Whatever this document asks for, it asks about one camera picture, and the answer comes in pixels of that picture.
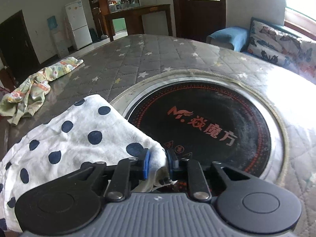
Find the pastel patterned garment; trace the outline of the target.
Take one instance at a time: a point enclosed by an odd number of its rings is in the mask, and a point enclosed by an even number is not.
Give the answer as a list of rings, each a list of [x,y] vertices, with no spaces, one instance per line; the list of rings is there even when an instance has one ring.
[[[8,123],[15,126],[21,118],[32,117],[44,104],[45,96],[51,90],[49,83],[72,72],[83,62],[68,57],[30,75],[14,91],[3,96],[1,116],[7,117]]]

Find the dark wooden door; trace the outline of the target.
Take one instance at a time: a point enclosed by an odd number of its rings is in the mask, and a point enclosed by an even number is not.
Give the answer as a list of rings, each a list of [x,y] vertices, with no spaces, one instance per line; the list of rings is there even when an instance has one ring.
[[[176,35],[206,42],[226,26],[226,0],[173,0]]]

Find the wooden counter table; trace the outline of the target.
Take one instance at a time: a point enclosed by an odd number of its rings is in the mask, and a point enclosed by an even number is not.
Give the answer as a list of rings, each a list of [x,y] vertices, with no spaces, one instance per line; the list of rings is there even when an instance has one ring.
[[[146,14],[156,13],[156,12],[165,12],[166,24],[168,27],[168,35],[173,36],[170,4],[150,5],[150,6],[116,11],[116,12],[104,15],[105,24],[107,27],[109,27],[108,37],[109,37],[110,42],[114,40],[114,31],[111,28],[111,22],[114,19],[119,19],[119,18],[125,19],[128,35],[144,34],[142,16]]]

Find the long butterfly print pillow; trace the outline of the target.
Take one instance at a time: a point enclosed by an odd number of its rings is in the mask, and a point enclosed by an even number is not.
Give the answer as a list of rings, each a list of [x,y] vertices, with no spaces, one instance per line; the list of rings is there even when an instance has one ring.
[[[254,20],[247,52],[315,83],[315,41],[304,40]]]

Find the white polka dot garment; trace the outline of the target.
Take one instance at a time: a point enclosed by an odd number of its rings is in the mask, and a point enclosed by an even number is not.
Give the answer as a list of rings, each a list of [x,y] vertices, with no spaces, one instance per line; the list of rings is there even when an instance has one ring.
[[[20,232],[14,213],[18,198],[82,165],[116,165],[150,153],[149,176],[135,190],[149,192],[168,174],[165,150],[129,123],[100,95],[90,95],[46,124],[29,131],[1,161],[1,230]]]

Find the water dispenser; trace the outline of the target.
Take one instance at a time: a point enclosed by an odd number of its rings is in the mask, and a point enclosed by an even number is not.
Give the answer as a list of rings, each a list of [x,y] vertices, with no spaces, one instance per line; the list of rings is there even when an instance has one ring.
[[[69,51],[66,44],[66,40],[64,39],[64,35],[57,24],[56,17],[49,17],[47,19],[47,23],[51,34],[51,38],[54,43],[54,47],[56,49],[56,53],[58,54],[59,58],[64,58],[68,56]]]

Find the dark interior door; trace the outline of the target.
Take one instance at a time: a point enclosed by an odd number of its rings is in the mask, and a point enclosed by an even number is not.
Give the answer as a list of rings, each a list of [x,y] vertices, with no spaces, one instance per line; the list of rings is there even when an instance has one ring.
[[[40,67],[21,10],[1,23],[1,59],[18,84]]]

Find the white refrigerator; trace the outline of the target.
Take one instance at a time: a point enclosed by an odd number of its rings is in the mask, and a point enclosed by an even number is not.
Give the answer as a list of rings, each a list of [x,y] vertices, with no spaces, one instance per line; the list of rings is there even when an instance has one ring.
[[[76,50],[90,45],[92,38],[84,13],[84,8],[81,0],[77,0],[65,5],[65,17],[68,29],[68,34],[72,42],[72,46]]]

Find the bright window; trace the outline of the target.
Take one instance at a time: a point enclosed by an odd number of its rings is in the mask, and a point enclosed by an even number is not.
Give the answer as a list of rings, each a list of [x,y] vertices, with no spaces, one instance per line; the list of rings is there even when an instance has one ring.
[[[285,0],[285,20],[315,33],[315,0]]]

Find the grey quilted star table cover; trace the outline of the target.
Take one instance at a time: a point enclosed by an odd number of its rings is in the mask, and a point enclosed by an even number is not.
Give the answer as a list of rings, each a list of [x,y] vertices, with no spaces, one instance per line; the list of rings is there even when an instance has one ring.
[[[281,67],[214,45],[169,36],[131,35],[74,54],[84,63],[51,85],[34,117],[18,126],[1,121],[1,154],[29,130],[91,94],[112,101],[124,90],[163,72],[197,69],[225,75],[258,91],[279,114],[289,138],[281,185],[296,194],[303,214],[299,236],[315,236],[315,85]]]

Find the blue covered sofa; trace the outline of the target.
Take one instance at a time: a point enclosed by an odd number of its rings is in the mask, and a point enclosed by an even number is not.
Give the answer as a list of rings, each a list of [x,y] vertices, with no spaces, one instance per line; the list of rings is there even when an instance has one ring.
[[[250,28],[251,28],[251,24],[254,20],[265,23],[271,27],[274,27],[280,31],[292,34],[296,37],[303,38],[304,40],[315,41],[315,40],[312,40],[311,38],[303,35],[302,33],[298,32],[298,31],[295,31],[289,27],[273,24],[273,23],[264,21],[264,20],[259,19],[259,18],[254,18],[254,17],[251,18]],[[258,58],[258,57],[251,55],[247,52],[249,39],[250,39],[250,28],[246,29],[246,28],[242,28],[239,26],[224,28],[224,29],[216,31],[216,32],[212,33],[211,35],[207,36],[206,42],[208,44],[216,45],[216,46],[223,47],[223,48],[228,48],[228,49],[231,49],[233,51],[245,53],[247,55]]]

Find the round black induction cooktop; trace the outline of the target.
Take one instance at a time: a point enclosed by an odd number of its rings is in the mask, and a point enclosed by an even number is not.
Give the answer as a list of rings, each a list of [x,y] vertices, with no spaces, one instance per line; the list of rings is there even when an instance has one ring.
[[[111,104],[178,158],[222,162],[278,182],[286,136],[271,106],[250,87],[225,76],[176,71],[141,81]]]

